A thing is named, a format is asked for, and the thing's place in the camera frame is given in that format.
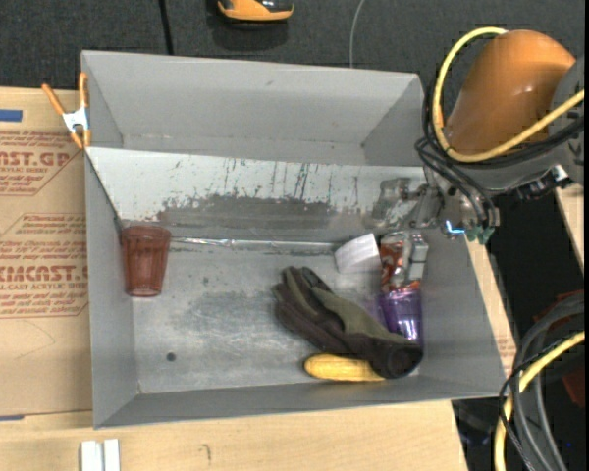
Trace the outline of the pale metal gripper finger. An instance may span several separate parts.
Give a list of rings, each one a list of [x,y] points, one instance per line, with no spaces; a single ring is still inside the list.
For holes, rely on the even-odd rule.
[[[407,202],[416,200],[425,185],[409,179],[396,178],[380,183],[379,200],[381,202]]]
[[[370,227],[387,229],[400,226],[414,207],[414,202],[376,203],[370,214]]]

